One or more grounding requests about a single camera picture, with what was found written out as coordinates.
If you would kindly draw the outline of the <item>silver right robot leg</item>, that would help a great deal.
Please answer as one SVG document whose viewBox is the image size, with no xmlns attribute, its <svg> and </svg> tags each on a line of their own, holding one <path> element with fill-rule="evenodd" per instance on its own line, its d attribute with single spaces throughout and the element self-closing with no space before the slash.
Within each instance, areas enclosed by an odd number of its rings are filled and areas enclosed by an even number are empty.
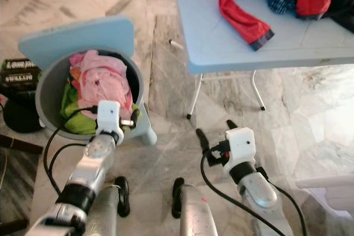
<svg viewBox="0 0 354 236">
<path fill-rule="evenodd" d="M 180 220 L 180 236 L 218 236 L 207 199 L 195 186 L 175 179 L 172 199 L 171 215 Z"/>
</svg>

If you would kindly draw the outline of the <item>light blue plastic chair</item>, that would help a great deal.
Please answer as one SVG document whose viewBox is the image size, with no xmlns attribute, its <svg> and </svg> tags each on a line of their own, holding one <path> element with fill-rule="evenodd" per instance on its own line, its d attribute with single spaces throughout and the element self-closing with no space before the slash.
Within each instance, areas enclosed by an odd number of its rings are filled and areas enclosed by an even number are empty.
<svg viewBox="0 0 354 236">
<path fill-rule="evenodd" d="M 115 49 L 132 57 L 134 45 L 134 25 L 129 18 L 111 16 L 74 22 L 25 35 L 18 42 L 18 49 L 38 67 L 38 64 L 43 64 L 45 56 L 56 56 L 60 52 L 79 49 L 88 51 L 91 47 Z M 157 135 L 152 125 L 139 139 L 145 145 L 157 143 Z"/>
</svg>

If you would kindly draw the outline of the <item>black printed carton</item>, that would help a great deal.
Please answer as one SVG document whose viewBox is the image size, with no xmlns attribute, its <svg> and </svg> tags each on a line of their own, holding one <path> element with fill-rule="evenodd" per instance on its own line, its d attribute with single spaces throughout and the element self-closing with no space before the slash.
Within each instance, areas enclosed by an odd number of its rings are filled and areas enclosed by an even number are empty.
<svg viewBox="0 0 354 236">
<path fill-rule="evenodd" d="M 29 59 L 5 59 L 0 71 L 0 93 L 10 98 L 34 99 L 42 70 Z"/>
</svg>

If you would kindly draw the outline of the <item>red garment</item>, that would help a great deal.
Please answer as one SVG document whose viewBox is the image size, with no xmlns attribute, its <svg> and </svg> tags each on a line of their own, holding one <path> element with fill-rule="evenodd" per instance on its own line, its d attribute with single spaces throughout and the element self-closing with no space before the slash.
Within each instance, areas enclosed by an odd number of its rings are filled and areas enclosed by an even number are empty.
<svg viewBox="0 0 354 236">
<path fill-rule="evenodd" d="M 223 19 L 230 23 L 253 51 L 258 51 L 274 37 L 273 29 L 268 24 L 246 13 L 235 1 L 218 0 L 218 6 Z"/>
</svg>

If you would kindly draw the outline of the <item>dark wooden side table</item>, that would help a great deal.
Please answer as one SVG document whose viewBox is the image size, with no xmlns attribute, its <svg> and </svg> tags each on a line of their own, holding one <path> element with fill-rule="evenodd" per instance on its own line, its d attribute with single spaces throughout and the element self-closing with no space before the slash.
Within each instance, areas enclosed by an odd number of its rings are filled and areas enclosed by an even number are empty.
<svg viewBox="0 0 354 236">
<path fill-rule="evenodd" d="M 27 143 L 1 135 L 0 236 L 13 236 L 29 223 L 38 156 Z"/>
</svg>

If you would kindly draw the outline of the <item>black standing fan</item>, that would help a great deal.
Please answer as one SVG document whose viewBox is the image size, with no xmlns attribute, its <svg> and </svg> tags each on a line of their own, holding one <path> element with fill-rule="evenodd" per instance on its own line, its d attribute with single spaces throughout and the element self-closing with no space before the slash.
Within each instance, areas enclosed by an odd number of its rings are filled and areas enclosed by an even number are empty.
<svg viewBox="0 0 354 236">
<path fill-rule="evenodd" d="M 22 99 L 5 96 L 2 118 L 8 128 L 17 133 L 33 133 L 43 129 L 35 107 Z"/>
</svg>

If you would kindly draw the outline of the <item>pink garment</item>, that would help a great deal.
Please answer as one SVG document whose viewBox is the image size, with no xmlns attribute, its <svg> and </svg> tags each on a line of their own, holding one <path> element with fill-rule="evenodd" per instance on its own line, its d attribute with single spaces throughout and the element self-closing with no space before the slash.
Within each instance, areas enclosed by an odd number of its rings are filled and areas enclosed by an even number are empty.
<svg viewBox="0 0 354 236">
<path fill-rule="evenodd" d="M 71 85 L 78 92 L 78 107 L 98 105 L 102 100 L 121 105 L 121 119 L 129 119 L 133 112 L 133 97 L 127 82 L 127 66 L 118 57 L 101 56 L 96 50 L 69 57 Z"/>
</svg>

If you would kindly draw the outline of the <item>silver left robot leg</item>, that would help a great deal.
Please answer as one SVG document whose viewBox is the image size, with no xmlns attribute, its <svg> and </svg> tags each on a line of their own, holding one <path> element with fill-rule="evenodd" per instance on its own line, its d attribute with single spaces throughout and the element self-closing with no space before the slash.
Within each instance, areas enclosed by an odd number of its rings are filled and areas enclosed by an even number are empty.
<svg viewBox="0 0 354 236">
<path fill-rule="evenodd" d="M 83 236 L 116 236 L 117 218 L 131 213 L 129 186 L 124 176 L 114 179 L 113 185 L 101 188 L 88 212 Z"/>
</svg>

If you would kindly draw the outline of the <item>green garment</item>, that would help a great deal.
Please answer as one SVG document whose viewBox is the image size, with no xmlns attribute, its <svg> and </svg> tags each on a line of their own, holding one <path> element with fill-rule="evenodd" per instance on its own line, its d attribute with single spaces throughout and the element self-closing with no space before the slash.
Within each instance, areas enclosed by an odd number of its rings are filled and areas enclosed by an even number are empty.
<svg viewBox="0 0 354 236">
<path fill-rule="evenodd" d="M 82 112 L 79 107 L 79 91 L 73 85 L 74 79 L 68 77 L 64 85 L 64 94 L 61 98 L 60 115 L 64 121 L 64 128 L 69 133 L 78 135 L 93 135 L 96 132 L 96 120 Z"/>
</svg>

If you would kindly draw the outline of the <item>white plastic box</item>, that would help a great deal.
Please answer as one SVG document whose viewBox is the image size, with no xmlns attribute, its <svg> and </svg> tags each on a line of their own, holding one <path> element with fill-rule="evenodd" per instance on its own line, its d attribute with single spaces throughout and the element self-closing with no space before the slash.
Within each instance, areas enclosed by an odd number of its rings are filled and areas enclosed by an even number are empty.
<svg viewBox="0 0 354 236">
<path fill-rule="evenodd" d="M 306 190 L 329 213 L 354 220 L 354 172 L 295 180 L 295 184 Z"/>
</svg>

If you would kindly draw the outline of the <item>light blue folding table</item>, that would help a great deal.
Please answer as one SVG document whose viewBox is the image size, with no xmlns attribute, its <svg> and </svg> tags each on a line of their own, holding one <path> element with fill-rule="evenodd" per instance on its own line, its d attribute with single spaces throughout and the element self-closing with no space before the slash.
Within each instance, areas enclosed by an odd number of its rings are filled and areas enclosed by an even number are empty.
<svg viewBox="0 0 354 236">
<path fill-rule="evenodd" d="M 255 51 L 223 19 L 218 0 L 176 0 L 190 74 L 354 64 L 354 33 L 331 19 L 276 14 L 266 0 L 233 1 L 268 24 L 273 39 Z"/>
</svg>

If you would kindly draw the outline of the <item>grey plastic basket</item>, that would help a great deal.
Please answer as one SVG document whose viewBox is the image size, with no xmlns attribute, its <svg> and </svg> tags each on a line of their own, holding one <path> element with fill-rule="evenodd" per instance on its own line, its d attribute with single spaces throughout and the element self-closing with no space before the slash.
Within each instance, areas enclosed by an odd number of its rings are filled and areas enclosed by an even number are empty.
<svg viewBox="0 0 354 236">
<path fill-rule="evenodd" d="M 126 140 L 140 138 L 151 128 L 151 123 L 143 100 L 145 85 L 139 67 L 131 57 L 115 49 L 106 49 L 103 47 L 91 47 L 90 49 L 98 51 L 101 56 L 118 57 L 126 64 L 127 82 L 131 85 L 132 99 L 140 110 L 137 126 L 126 131 Z M 86 49 L 60 52 L 56 56 L 45 56 L 43 64 L 38 64 L 42 70 L 42 77 L 37 85 L 35 104 L 40 119 L 50 130 L 55 130 L 65 122 L 63 116 L 60 115 L 60 109 L 61 102 L 63 101 L 64 85 L 69 76 L 69 56 L 84 51 Z"/>
</svg>

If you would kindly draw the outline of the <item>silver robot leg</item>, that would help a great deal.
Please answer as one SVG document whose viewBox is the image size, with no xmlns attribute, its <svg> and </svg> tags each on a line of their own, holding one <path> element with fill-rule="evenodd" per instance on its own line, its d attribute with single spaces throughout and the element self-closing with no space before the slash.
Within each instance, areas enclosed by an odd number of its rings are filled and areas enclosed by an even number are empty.
<svg viewBox="0 0 354 236">
<path fill-rule="evenodd" d="M 113 185 L 101 188 L 88 212 L 83 236 L 116 236 L 117 218 L 131 213 L 129 186 L 124 176 L 114 179 Z"/>
<path fill-rule="evenodd" d="M 207 199 L 195 186 L 175 179 L 172 199 L 171 215 L 180 220 L 180 236 L 218 236 Z"/>
</svg>

